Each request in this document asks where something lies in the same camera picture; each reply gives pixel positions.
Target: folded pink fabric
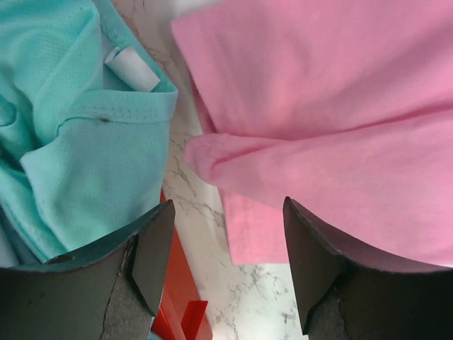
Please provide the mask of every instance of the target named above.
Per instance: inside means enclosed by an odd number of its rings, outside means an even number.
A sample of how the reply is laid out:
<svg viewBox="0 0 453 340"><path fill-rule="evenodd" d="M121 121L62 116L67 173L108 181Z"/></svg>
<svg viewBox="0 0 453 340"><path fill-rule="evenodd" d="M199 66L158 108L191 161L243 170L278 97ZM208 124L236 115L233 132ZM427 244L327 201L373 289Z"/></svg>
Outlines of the folded pink fabric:
<svg viewBox="0 0 453 340"><path fill-rule="evenodd" d="M173 23L235 264L287 261L285 196L453 265L453 1L229 0Z"/></svg>

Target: laundry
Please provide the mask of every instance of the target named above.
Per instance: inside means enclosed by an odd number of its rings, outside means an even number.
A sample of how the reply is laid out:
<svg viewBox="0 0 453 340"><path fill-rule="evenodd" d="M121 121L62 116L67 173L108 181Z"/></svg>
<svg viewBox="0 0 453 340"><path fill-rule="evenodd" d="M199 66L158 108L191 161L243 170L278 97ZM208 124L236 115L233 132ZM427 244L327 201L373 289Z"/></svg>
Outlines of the laundry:
<svg viewBox="0 0 453 340"><path fill-rule="evenodd" d="M226 0L173 22L235 264L286 262L291 196L407 259L453 265L453 3Z"/></svg>
<svg viewBox="0 0 453 340"><path fill-rule="evenodd" d="M178 91L109 0L2 1L0 43L0 205L34 255L78 249L159 204ZM114 47L159 78L152 92L104 65Z"/></svg>

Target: teal cloth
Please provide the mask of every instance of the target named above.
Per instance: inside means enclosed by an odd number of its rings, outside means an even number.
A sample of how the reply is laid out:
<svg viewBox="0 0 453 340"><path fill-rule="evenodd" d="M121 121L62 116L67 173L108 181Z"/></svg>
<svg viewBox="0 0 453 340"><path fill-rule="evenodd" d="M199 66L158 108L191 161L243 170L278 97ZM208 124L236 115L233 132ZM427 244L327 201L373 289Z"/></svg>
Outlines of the teal cloth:
<svg viewBox="0 0 453 340"><path fill-rule="evenodd" d="M157 87L122 83L105 42L133 46ZM2 0L0 46L0 205L39 260L157 205L178 92L109 0Z"/></svg>

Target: clothing label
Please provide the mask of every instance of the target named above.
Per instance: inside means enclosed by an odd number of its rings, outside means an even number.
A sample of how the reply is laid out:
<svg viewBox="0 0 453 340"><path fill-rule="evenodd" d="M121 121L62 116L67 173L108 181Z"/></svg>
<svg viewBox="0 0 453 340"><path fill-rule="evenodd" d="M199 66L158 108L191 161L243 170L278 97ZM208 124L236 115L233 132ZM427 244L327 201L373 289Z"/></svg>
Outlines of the clothing label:
<svg viewBox="0 0 453 340"><path fill-rule="evenodd" d="M132 46L126 47L123 51L118 47L114 48L105 59L105 64L118 78L138 92L150 92L160 82Z"/></svg>

